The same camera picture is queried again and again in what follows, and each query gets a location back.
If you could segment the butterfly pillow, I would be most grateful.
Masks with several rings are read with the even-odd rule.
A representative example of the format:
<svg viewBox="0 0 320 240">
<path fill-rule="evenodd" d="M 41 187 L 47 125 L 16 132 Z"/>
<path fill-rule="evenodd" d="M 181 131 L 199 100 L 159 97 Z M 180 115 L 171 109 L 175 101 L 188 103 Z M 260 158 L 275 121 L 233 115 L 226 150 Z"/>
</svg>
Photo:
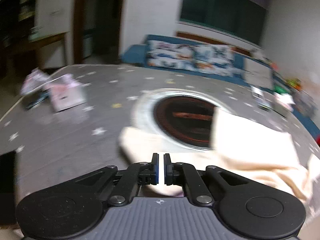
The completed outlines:
<svg viewBox="0 0 320 240">
<path fill-rule="evenodd" d="M 233 76 L 234 51 L 229 45 L 202 44 L 194 47 L 196 68 L 205 74 Z"/>
<path fill-rule="evenodd" d="M 189 44 L 174 44 L 150 40 L 146 51 L 149 67 L 196 71 L 194 48 Z"/>
</svg>

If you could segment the pink white paper box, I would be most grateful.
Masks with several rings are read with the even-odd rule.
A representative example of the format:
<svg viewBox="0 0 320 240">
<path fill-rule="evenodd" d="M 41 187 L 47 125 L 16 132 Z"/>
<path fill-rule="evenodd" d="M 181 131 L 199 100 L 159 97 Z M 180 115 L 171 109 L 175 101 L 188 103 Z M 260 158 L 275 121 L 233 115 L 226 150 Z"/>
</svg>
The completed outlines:
<svg viewBox="0 0 320 240">
<path fill-rule="evenodd" d="M 83 84 L 74 79 L 72 74 L 53 78 L 39 69 L 33 70 L 26 77 L 20 95 L 27 110 L 45 100 L 49 101 L 56 112 L 87 102 Z"/>
</svg>

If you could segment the grey star-pattern tablecloth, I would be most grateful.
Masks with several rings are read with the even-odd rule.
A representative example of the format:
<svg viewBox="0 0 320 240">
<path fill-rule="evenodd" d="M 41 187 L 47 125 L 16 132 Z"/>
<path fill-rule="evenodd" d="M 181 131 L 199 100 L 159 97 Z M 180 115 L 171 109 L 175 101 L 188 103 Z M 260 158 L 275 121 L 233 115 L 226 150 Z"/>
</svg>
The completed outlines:
<svg viewBox="0 0 320 240">
<path fill-rule="evenodd" d="M 17 150 L 17 198 L 106 165 L 127 167 L 118 138 L 133 122 L 131 111 L 152 90 L 194 90 L 235 114 L 292 135 L 300 163 L 319 154 L 311 134 L 294 117 L 260 110 L 249 88 L 208 77 L 130 65 L 75 65 L 61 70 L 83 85 L 87 102 L 55 113 L 47 102 L 26 111 L 18 103 L 1 121 L 1 152 Z"/>
</svg>

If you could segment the blue sofa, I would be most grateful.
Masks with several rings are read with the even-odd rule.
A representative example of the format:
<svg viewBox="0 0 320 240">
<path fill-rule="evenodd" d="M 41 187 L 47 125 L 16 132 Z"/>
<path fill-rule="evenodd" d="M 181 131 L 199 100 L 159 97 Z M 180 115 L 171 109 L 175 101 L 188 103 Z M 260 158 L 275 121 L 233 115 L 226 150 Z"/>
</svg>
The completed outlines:
<svg viewBox="0 0 320 240">
<path fill-rule="evenodd" d="M 245 80 L 245 60 L 248 59 L 269 71 L 267 76 L 270 84 L 259 87 L 272 93 L 274 82 L 280 79 L 268 64 L 252 59 L 247 53 L 247 50 L 229 44 L 206 44 L 149 34 L 143 43 L 129 46 L 120 59 L 127 64 L 172 70 L 249 87 L 251 84 Z"/>
</svg>

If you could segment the dark window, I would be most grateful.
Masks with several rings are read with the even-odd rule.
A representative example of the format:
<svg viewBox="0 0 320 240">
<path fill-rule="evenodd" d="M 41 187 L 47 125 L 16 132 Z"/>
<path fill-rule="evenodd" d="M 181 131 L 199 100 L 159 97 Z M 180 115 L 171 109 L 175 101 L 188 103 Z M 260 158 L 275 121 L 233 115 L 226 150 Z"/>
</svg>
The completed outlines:
<svg viewBox="0 0 320 240">
<path fill-rule="evenodd" d="M 182 0 L 180 20 L 259 45 L 270 0 Z"/>
</svg>

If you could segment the round black induction cooktop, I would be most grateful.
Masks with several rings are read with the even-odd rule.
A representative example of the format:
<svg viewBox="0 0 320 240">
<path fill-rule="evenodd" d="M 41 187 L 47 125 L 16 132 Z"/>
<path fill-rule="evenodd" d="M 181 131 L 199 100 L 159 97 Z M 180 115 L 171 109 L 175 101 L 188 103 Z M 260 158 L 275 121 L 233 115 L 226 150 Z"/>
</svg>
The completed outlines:
<svg viewBox="0 0 320 240">
<path fill-rule="evenodd" d="M 210 150 L 214 113 L 235 111 L 217 98 L 194 90 L 161 88 L 144 94 L 134 104 L 131 124 L 160 135 L 167 146 L 185 151 Z"/>
</svg>

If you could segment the white remote control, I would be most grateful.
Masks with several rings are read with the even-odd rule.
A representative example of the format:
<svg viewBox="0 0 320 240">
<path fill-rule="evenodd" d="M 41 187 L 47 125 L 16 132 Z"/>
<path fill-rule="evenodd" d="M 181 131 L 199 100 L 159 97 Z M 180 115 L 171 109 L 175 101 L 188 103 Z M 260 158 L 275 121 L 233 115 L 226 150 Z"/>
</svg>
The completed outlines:
<svg viewBox="0 0 320 240">
<path fill-rule="evenodd" d="M 257 106 L 260 109 L 263 109 L 265 111 L 270 111 L 271 110 L 271 105 L 270 103 L 265 99 L 263 91 L 255 86 L 251 86 L 251 93 L 253 98 L 255 99 Z"/>
</svg>

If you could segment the cream sweatshirt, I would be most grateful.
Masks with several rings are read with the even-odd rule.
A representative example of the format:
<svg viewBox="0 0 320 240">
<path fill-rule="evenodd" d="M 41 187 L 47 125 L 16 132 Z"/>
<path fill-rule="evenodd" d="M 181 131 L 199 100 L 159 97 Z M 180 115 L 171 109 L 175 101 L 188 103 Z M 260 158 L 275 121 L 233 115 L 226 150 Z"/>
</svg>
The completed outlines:
<svg viewBox="0 0 320 240">
<path fill-rule="evenodd" d="M 297 197 L 306 207 L 307 221 L 319 216 L 319 147 L 306 150 L 290 133 L 275 131 L 252 120 L 217 109 L 207 150 L 188 150 L 169 143 L 162 135 L 125 127 L 119 144 L 128 159 L 147 161 L 153 153 L 168 153 L 173 162 L 189 163 L 198 170 L 208 165 L 255 180 Z"/>
</svg>

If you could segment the left butterfly pillow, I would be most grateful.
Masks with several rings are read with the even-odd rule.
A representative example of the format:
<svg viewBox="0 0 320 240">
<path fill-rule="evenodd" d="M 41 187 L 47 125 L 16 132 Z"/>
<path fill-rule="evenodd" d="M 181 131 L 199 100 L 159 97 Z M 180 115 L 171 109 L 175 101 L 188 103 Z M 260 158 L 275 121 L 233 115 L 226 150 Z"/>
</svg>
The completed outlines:
<svg viewBox="0 0 320 240">
<path fill-rule="evenodd" d="M 146 51 L 149 67 L 196 71 L 194 48 L 189 44 L 174 44 L 150 40 Z"/>
</svg>

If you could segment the right butterfly pillow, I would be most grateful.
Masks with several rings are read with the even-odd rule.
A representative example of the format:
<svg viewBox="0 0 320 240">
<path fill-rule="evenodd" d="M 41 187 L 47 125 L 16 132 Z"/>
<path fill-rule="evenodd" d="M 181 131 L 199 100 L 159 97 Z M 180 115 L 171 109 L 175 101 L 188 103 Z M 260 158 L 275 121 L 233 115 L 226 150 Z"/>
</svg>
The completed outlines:
<svg viewBox="0 0 320 240">
<path fill-rule="evenodd" d="M 194 47 L 196 68 L 205 74 L 233 76 L 234 51 L 229 45 L 202 44 Z"/>
</svg>

